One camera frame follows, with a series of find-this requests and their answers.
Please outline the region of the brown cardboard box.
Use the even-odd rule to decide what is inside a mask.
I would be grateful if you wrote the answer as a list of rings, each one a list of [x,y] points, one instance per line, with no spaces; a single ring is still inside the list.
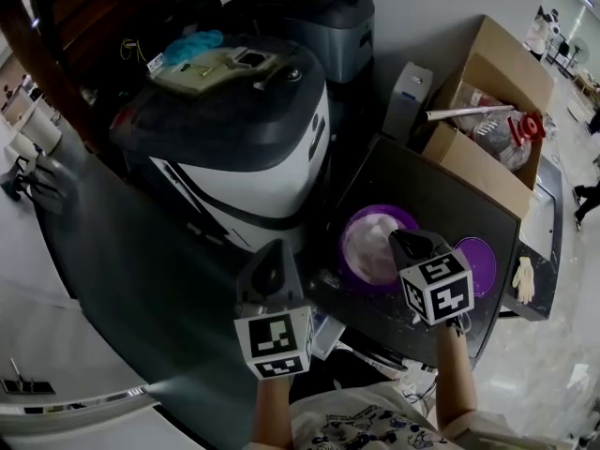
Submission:
[[[542,115],[548,109],[554,81],[547,70],[504,27],[484,16],[466,59],[432,97],[430,108],[445,110],[467,83],[485,94]],[[526,217],[536,181],[542,144],[535,142],[524,166],[516,172],[485,152],[450,124],[439,122],[418,130],[427,144],[421,154],[473,185],[517,218]]]

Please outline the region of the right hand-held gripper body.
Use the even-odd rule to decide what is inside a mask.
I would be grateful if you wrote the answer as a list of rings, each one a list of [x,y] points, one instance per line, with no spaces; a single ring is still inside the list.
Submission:
[[[427,325],[473,309],[473,272],[462,252],[449,252],[399,272],[407,305]]]

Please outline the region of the white cylindrical table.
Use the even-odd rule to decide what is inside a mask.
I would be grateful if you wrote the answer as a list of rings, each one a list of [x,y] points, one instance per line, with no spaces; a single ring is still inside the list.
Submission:
[[[43,100],[35,101],[10,132],[7,148],[26,159],[49,155],[62,138],[61,130],[39,107],[40,103]]]

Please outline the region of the silver door rail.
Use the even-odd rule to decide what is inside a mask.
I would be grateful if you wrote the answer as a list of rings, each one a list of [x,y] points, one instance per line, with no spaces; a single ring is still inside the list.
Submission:
[[[121,393],[102,397],[91,397],[80,401],[61,403],[0,403],[0,422],[10,418],[24,418],[31,415],[55,413],[73,413],[79,411],[104,410],[137,410],[147,406],[155,406],[145,387],[134,387]]]

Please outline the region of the purple tub of powder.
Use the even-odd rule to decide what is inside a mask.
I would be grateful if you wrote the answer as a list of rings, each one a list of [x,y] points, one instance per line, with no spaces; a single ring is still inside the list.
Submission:
[[[416,220],[390,204],[372,204],[355,213],[338,241],[338,268],[354,291],[390,293],[398,270],[388,237],[395,230],[418,230]]]

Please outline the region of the white and black washing machine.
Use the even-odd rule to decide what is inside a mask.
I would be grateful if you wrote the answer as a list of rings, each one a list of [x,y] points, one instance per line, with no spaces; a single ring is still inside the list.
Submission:
[[[323,67],[297,43],[296,82],[180,95],[148,80],[114,117],[111,139],[164,202],[220,242],[303,249],[330,142]]]

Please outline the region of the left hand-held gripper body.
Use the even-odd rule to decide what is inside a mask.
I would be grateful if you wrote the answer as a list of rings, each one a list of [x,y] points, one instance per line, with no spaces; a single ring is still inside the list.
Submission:
[[[314,338],[313,312],[306,299],[287,306],[242,303],[234,326],[241,352],[259,380],[309,370]]]

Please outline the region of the person's dark trousers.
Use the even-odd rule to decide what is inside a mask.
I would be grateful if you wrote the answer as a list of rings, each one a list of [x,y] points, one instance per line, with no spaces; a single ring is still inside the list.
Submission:
[[[310,370],[296,375],[289,394],[290,403],[338,389],[388,383],[391,379],[354,353],[334,350],[324,361],[311,361]]]

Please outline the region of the silver metal tube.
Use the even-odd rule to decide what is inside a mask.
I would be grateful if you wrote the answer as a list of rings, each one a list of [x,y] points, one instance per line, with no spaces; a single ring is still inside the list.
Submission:
[[[483,106],[462,109],[426,111],[424,112],[424,116],[427,122],[435,122],[455,117],[513,111],[514,109],[515,107],[512,105]]]

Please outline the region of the grey rectangular box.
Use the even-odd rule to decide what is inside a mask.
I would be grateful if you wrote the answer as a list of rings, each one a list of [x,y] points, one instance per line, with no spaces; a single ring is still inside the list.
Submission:
[[[432,81],[431,70],[414,62],[405,65],[394,85],[383,120],[382,133],[386,137],[400,145],[409,142],[417,119],[427,105]]]

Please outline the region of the white detergent drawer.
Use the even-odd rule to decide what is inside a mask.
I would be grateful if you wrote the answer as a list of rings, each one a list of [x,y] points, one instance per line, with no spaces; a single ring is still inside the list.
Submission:
[[[334,317],[321,312],[313,314],[312,322],[313,339],[311,354],[325,361],[344,333],[346,325]]]

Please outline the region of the purple bucket lid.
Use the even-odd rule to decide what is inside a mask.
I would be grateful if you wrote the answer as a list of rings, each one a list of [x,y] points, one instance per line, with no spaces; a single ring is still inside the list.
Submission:
[[[493,287],[496,278],[495,254],[488,243],[477,237],[465,237],[456,245],[472,269],[473,294],[484,297]]]

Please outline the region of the black metal bench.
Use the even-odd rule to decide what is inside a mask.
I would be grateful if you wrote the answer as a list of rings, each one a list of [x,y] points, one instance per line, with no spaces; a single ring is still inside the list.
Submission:
[[[563,246],[562,173],[546,157],[540,160],[533,203],[524,223],[532,230],[532,238],[517,240],[516,258],[509,276],[516,274],[521,257],[529,258],[533,268],[534,296],[531,303],[522,304],[517,300],[517,290],[506,284],[499,317],[546,321],[554,303]]]

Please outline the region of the black chair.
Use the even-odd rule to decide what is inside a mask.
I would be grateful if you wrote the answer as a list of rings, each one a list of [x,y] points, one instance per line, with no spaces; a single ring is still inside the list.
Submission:
[[[61,206],[63,193],[57,187],[46,183],[36,171],[53,176],[52,171],[38,166],[35,161],[17,156],[12,167],[0,175],[0,189],[14,202],[26,197],[38,206]]]

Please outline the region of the grey rounded appliance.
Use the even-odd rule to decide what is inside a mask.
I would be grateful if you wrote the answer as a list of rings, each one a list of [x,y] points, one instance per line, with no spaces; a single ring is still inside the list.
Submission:
[[[373,58],[373,0],[252,0],[260,32],[311,50],[332,83],[354,80]]]

